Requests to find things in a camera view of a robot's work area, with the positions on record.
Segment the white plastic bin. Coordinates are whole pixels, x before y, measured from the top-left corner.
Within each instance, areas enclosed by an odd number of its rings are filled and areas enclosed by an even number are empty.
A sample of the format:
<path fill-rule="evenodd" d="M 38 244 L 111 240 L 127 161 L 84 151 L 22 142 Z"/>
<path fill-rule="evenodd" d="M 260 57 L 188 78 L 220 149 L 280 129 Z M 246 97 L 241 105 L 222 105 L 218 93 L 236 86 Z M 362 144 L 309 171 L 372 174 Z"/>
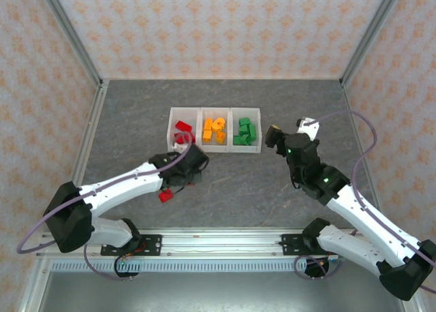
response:
<path fill-rule="evenodd" d="M 248 118 L 255 126 L 256 139 L 250 145 L 235 144 L 234 137 L 239 134 L 239 119 Z M 261 153 L 262 150 L 262 124 L 259 108 L 230 108 L 229 125 L 232 133 L 229 135 L 231 153 Z"/>
<path fill-rule="evenodd" d="M 168 129 L 167 129 L 167 147 L 169 151 L 172 151 L 175 140 L 175 134 L 180 132 L 176 128 L 176 124 L 182 121 L 192 127 L 192 134 L 196 138 L 196 144 L 201 147 L 201 133 L 200 121 L 201 121 L 201 111 L 200 108 L 186 108 L 186 107 L 171 107 L 170 115 L 168 119 Z"/>
<path fill-rule="evenodd" d="M 216 141 L 215 134 L 212 135 L 210 142 L 204 142 L 202 137 L 206 119 L 212 119 L 215 121 L 220 117 L 225 119 L 225 125 L 223 129 L 223 132 L 225 133 L 225 138 L 223 144 L 220 144 Z M 232 121 L 233 118 L 230 108 L 200 108 L 199 112 L 197 113 L 196 120 L 196 144 L 205 153 L 229 153 L 233 135 Z"/>

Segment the grey metal sheet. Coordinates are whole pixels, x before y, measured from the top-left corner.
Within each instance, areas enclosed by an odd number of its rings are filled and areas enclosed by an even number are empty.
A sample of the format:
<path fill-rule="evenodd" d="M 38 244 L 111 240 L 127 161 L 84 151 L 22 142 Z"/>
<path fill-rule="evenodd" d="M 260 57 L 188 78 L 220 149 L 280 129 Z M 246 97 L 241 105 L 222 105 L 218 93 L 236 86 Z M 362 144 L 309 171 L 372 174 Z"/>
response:
<path fill-rule="evenodd" d="M 331 279 L 290 272 L 152 272 L 133 281 L 50 275 L 38 312 L 405 312 L 372 275 L 351 264 Z"/>

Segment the aluminium side rail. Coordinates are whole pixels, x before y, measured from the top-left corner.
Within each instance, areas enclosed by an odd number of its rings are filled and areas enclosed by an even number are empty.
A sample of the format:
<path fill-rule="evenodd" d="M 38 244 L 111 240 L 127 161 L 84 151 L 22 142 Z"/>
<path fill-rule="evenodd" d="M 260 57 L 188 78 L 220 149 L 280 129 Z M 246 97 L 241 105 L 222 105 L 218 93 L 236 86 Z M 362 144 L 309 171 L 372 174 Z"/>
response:
<path fill-rule="evenodd" d="M 364 153 L 365 147 L 362 145 L 362 141 L 358 131 L 358 122 L 360 119 L 354 114 L 351 114 L 349 116 L 349 119 L 352 124 L 353 133 L 358 145 L 358 156 L 361 156 L 361 154 Z M 371 171 L 369 170 L 367 161 L 365 159 L 362 160 L 358 167 L 357 184 L 360 193 L 362 193 L 372 205 L 379 209 L 380 205 L 377 196 L 378 192 L 375 188 Z"/>
<path fill-rule="evenodd" d="M 109 79 L 103 79 L 96 88 L 95 97 L 89 110 L 89 117 L 85 123 L 84 133 L 72 172 L 72 181 L 75 185 L 80 185 L 84 178 L 109 82 Z"/>

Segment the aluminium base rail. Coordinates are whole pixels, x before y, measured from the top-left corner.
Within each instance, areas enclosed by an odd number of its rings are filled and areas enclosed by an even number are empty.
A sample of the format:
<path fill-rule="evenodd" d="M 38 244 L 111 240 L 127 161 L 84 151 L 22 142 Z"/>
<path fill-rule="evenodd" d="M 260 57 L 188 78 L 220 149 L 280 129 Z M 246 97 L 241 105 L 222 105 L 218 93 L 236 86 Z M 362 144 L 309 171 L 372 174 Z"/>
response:
<path fill-rule="evenodd" d="M 283 259 L 283 234 L 292 228 L 144 228 L 142 234 L 162 236 L 161 259 Z"/>

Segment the aluminium corner post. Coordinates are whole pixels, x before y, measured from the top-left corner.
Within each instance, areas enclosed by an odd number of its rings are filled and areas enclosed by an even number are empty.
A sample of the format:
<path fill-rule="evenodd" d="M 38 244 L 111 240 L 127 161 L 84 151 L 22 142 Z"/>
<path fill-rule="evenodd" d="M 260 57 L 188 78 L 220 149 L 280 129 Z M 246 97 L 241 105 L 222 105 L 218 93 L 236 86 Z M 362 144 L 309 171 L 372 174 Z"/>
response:
<path fill-rule="evenodd" d="M 99 75 L 99 72 L 97 71 L 94 62 L 92 61 L 88 51 L 86 50 L 84 43 L 80 39 L 80 36 L 73 25 L 73 22 L 67 15 L 66 10 L 61 3 L 61 0 L 45 1 L 48 4 L 48 7 L 51 9 L 52 13 L 54 14 L 54 17 L 57 20 L 59 26 L 62 28 L 66 38 L 72 45 L 72 48 L 77 54 L 89 78 L 97 87 L 100 87 L 103 83 L 103 78 Z"/>
<path fill-rule="evenodd" d="M 373 17 L 370 19 L 370 22 L 363 33 L 358 45 L 353 52 L 351 59 L 349 60 L 343 75 L 339 78 L 339 82 L 341 88 L 344 89 L 351 81 L 365 58 L 366 53 L 369 51 L 369 48 L 375 41 L 378 33 L 382 29 L 383 24 L 388 18 L 388 15 L 392 8 L 397 3 L 397 0 L 381 0 L 378 8 L 376 9 Z"/>

